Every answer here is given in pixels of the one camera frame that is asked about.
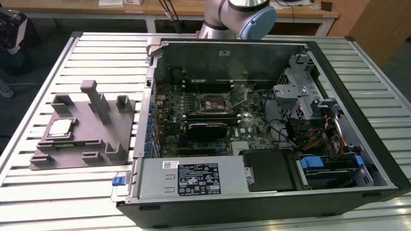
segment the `aluminum table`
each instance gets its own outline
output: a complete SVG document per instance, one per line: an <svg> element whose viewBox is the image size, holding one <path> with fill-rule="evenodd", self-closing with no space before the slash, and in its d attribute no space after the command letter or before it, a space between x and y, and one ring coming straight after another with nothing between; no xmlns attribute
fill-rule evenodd
<svg viewBox="0 0 411 231"><path fill-rule="evenodd" d="M138 102L148 65L146 47L152 37L194 38L195 35L136 33L74 33L35 101L0 157L0 226L11 230L138 231L115 201L124 200L127 186L111 179L131 165L31 171L30 160L54 109L54 95L68 93L74 101L88 101L80 93L84 79L95 79L98 91L112 100L127 94ZM411 178L411 104L399 93L357 42L345 37L268 36L266 39L315 40L391 151ZM330 87L323 81L330 96ZM138 131L136 104L130 163ZM365 205L342 216L299 218L172 230L411 230L411 194Z"/></svg>

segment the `power supply label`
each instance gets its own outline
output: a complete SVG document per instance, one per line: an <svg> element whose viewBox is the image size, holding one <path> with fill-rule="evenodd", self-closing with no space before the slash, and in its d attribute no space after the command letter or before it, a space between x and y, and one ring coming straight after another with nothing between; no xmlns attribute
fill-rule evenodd
<svg viewBox="0 0 411 231"><path fill-rule="evenodd" d="M179 165L179 195L222 194L219 165Z"/></svg>

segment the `motherboard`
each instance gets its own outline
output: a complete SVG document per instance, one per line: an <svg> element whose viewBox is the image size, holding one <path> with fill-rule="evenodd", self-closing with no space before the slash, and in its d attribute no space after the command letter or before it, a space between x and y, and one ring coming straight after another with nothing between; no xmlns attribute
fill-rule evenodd
<svg viewBox="0 0 411 231"><path fill-rule="evenodd" d="M267 89L254 83L159 84L162 157L238 155L274 148L263 107Z"/></svg>

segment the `gray floor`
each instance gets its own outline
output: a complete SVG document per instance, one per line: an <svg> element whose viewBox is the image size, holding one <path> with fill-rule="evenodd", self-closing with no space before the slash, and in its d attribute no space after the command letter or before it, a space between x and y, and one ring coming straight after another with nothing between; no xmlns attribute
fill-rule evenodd
<svg viewBox="0 0 411 231"><path fill-rule="evenodd" d="M146 24L140 20L64 20L64 26L56 28L51 19L34 20L43 44L28 49L36 69L23 76L11 76L0 69L0 76L8 84L30 83L31 85L12 85L15 97L0 97L0 153L8 143L7 136L12 136L24 117L26 111L47 78L50 70L66 45L72 31L87 32L147 32ZM170 23L159 21L159 33L171 33ZM184 32L199 30L202 22L187 22ZM401 91L411 99L411 43L406 42L398 53L383 68L387 76Z"/></svg>

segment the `blue latch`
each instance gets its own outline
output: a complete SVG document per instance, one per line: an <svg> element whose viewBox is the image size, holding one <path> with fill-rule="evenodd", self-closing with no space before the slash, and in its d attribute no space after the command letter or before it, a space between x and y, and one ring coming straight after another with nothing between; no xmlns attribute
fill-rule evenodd
<svg viewBox="0 0 411 231"><path fill-rule="evenodd" d="M302 167L310 168L310 167L325 167L322 158L319 156L306 156L301 160Z"/></svg>
<svg viewBox="0 0 411 231"><path fill-rule="evenodd" d="M359 166L365 166L365 161L359 155L355 156L355 161L358 162Z"/></svg>
<svg viewBox="0 0 411 231"><path fill-rule="evenodd" d="M112 186L122 186L126 185L126 177L114 177L111 181Z"/></svg>

